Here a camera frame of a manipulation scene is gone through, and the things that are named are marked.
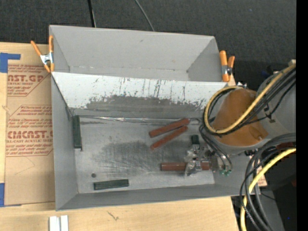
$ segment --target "red stick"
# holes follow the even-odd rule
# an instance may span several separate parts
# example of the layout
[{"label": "red stick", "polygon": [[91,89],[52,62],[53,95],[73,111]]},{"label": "red stick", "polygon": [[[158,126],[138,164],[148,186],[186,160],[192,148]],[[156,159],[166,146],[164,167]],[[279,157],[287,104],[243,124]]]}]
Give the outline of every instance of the red stick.
[{"label": "red stick", "polygon": [[169,142],[170,140],[174,139],[175,137],[181,135],[182,133],[184,133],[186,130],[188,129],[187,126],[181,127],[177,130],[175,130],[173,133],[170,133],[169,135],[163,137],[161,140],[155,142],[154,144],[151,145],[151,149],[154,150],[164,144],[166,144],[167,142]]},{"label": "red stick", "polygon": [[158,128],[158,129],[155,129],[155,130],[152,130],[149,132],[149,135],[151,138],[153,137],[156,137],[158,135],[161,135],[163,133],[167,133],[171,130],[174,130],[174,129],[177,129],[177,128],[180,128],[182,126],[185,126],[185,125],[188,125],[189,124],[189,119],[182,119],[180,121],[176,121],[176,122],[173,122],[173,123],[170,123],[164,127],[161,127],[161,128]]}]

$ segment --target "scratch mark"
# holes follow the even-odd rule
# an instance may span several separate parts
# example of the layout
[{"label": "scratch mark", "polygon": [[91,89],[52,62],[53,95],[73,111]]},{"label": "scratch mark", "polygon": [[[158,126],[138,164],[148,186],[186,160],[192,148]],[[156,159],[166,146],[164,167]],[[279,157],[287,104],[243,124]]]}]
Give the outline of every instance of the scratch mark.
[{"label": "scratch mark", "polygon": [[185,100],[185,86],[183,87],[183,96],[184,96],[183,100]]},{"label": "scratch mark", "polygon": [[172,87],[173,87],[173,83],[171,83],[171,88],[170,88],[170,98],[172,98]]},{"label": "scratch mark", "polygon": [[149,80],[148,96],[150,96],[150,84],[151,84],[151,80]]},{"label": "scratch mark", "polygon": [[32,163],[32,166],[30,166],[30,167],[28,167],[28,168],[26,168],[24,170],[21,170],[21,171],[15,173],[15,175],[18,175],[18,174],[20,174],[20,173],[22,173],[22,172],[24,172],[24,171],[26,171],[28,169],[31,169],[31,168],[35,167],[35,164],[29,158],[27,158],[27,157],[25,157],[25,158],[28,159]]},{"label": "scratch mark", "polygon": [[143,82],[143,87],[142,87],[142,93],[144,94],[144,86],[145,86],[145,80]]},{"label": "scratch mark", "polygon": [[117,220],[119,219],[119,217],[114,217],[114,215],[112,215],[109,211],[107,211],[107,213],[108,213],[110,216],[112,216],[112,218],[113,218],[115,221],[117,221]]},{"label": "scratch mark", "polygon": [[158,90],[157,90],[157,96],[156,96],[157,98],[158,98],[159,89],[160,89],[160,86],[161,86],[161,82],[162,82],[162,81],[160,80],[159,82],[160,82],[160,83],[158,84]]}]

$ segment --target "black cord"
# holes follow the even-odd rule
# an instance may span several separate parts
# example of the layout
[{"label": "black cord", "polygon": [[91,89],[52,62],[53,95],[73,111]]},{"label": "black cord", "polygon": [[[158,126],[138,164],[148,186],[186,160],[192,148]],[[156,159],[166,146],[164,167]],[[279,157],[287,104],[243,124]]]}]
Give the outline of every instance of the black cord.
[{"label": "black cord", "polygon": [[94,12],[93,12],[93,8],[92,8],[91,0],[88,0],[88,7],[89,7],[89,12],[90,12],[92,27],[96,27],[96,22],[95,22],[95,19],[94,19]]},{"label": "black cord", "polygon": [[229,156],[222,150],[220,149],[216,143],[214,141],[212,141],[209,137],[207,137],[202,131],[205,127],[203,125],[200,125],[199,127],[199,132],[201,134],[201,137],[203,138],[203,140],[213,149],[213,151],[215,151],[215,153],[219,156],[219,158],[222,160],[222,163],[224,165],[224,170],[226,170],[226,164],[225,164],[225,159],[222,157],[222,155],[224,155],[226,157],[226,159],[229,162],[230,165],[230,169],[229,171],[232,171],[233,169],[233,164],[232,161],[230,160]]},{"label": "black cord", "polygon": [[140,3],[138,2],[138,0],[135,0],[136,4],[139,6],[140,10],[142,11],[145,19],[147,20],[147,22],[149,23],[151,29],[153,32],[155,32],[154,27],[152,25],[152,23],[150,22],[150,19],[148,18],[148,16],[146,15],[145,11],[143,10],[142,6],[140,5]]},{"label": "black cord", "polygon": [[264,194],[264,193],[261,193],[261,195],[264,196],[264,197],[267,197],[267,198],[269,198],[269,199],[271,199],[271,200],[275,200],[275,201],[276,201],[276,199],[274,199],[274,198],[272,198],[272,197],[270,197],[270,196],[268,196],[268,195],[266,195],[266,194]]},{"label": "black cord", "polygon": [[[240,187],[240,200],[241,200],[241,203],[242,203],[242,206],[243,206],[243,208],[245,209],[245,212],[248,214],[248,217],[251,219],[251,221],[252,221],[252,223],[254,224],[254,223],[256,223],[256,221],[253,219],[253,217],[252,217],[252,215],[251,215],[251,213],[250,213],[250,211],[248,211],[247,210],[247,208],[245,207],[245,205],[244,205],[244,200],[243,200],[243,197],[242,197],[242,195],[243,195],[243,188],[244,188],[244,186],[246,187],[249,183],[248,183],[248,179],[249,179],[249,177],[254,173],[254,171],[255,170],[257,170],[260,166],[262,166],[263,165],[263,163],[266,161],[266,160],[268,160],[272,155],[274,155],[275,153],[277,153],[277,150],[276,151],[272,151],[270,154],[268,154],[265,158],[263,158],[258,164],[256,164],[256,166],[254,166],[254,168],[251,170],[251,171],[249,171],[249,169],[252,167],[252,165],[253,165],[253,163],[254,163],[254,161],[255,161],[255,159],[256,159],[256,155],[257,154],[255,154],[251,159],[250,159],[250,161],[248,162],[248,166],[247,166],[247,169],[246,169],[246,173],[245,173],[245,179],[244,179],[244,181],[242,182],[242,184],[241,184],[241,187]],[[251,206],[251,210],[252,210],[252,212],[255,214],[255,212],[257,212],[256,211],[256,209],[254,208],[254,206],[253,206],[253,204],[252,204],[252,200],[251,200],[251,198],[250,198],[250,193],[249,193],[249,190],[248,189],[245,189],[246,190],[246,198],[247,198],[247,204],[249,204],[249,206]],[[256,219],[257,219],[257,221],[258,221],[258,223],[260,223],[262,226],[266,226],[266,224],[262,221],[262,219],[261,219],[261,217],[257,214],[257,215],[254,215],[255,217],[256,217]]]},{"label": "black cord", "polygon": [[[272,140],[270,140],[269,142],[267,142],[265,145],[263,145],[261,148],[259,148],[259,150],[256,152],[256,154],[254,154],[254,156],[251,158],[251,160],[248,162],[247,165],[247,169],[246,169],[246,173],[245,173],[245,179],[242,182],[242,185],[240,187],[240,200],[242,203],[243,208],[245,209],[245,212],[248,214],[249,218],[252,218],[252,215],[250,213],[250,211],[247,210],[247,208],[245,208],[244,206],[244,202],[243,202],[243,187],[245,185],[245,190],[246,190],[246,197],[247,197],[247,204],[249,204],[249,206],[251,207],[251,211],[253,212],[255,218],[257,219],[257,221],[261,224],[265,224],[260,215],[257,213],[256,209],[254,208],[254,203],[251,200],[251,196],[249,193],[249,189],[247,189],[246,186],[249,185],[249,181],[248,178],[253,174],[253,173],[257,173],[257,169],[262,166],[271,156],[273,156],[275,153],[277,153],[277,149],[276,149],[276,145],[281,144],[281,143],[285,143],[285,142],[290,142],[290,141],[296,141],[296,134],[295,133],[290,133],[290,134],[285,134],[285,135],[281,135],[278,136]],[[260,160],[260,162],[253,167],[253,165],[255,165],[255,162],[258,162],[259,159],[261,158],[262,154],[267,152],[268,154],[262,158],[262,160]],[[271,230],[270,225],[266,225],[265,230]]]},{"label": "black cord", "polygon": [[[276,109],[278,108],[278,106],[280,105],[283,97],[290,91],[290,89],[295,85],[296,80],[291,84],[291,86],[283,93],[283,95],[281,96],[280,100],[278,101],[278,103],[276,104],[276,106],[274,107],[273,111],[270,112],[270,114],[268,116],[253,120],[252,119],[266,106],[268,105],[268,103],[283,89],[285,88],[286,85],[288,85],[292,80],[296,79],[296,74],[293,75],[291,78],[289,78],[294,72],[296,71],[296,68],[292,69],[291,71],[289,71],[288,73],[286,73],[263,97],[263,99],[256,105],[256,107],[254,108],[254,111],[251,112],[250,116],[247,117],[246,119],[244,119],[239,125],[237,125],[236,127],[234,127],[233,129],[231,129],[230,131],[226,132],[226,133],[222,133],[222,134],[216,134],[215,132],[211,132],[206,126],[205,129],[207,130],[208,133],[213,134],[213,135],[227,135],[230,133],[233,133],[235,131],[237,131],[238,129],[242,128],[243,126],[246,126],[248,124],[252,124],[255,122],[258,122],[260,120],[263,120],[265,118],[268,118],[268,116],[270,116],[271,114],[273,114]],[[226,90],[225,92],[220,93],[217,97],[215,97],[215,99],[212,101],[211,106],[209,107],[209,114],[208,117],[210,117],[210,114],[214,108],[214,105],[217,103],[218,99],[221,98],[223,95],[225,95],[226,93],[228,93],[229,91],[233,91],[234,89],[231,90]],[[211,118],[209,121],[212,122],[215,119],[215,117]]]}]

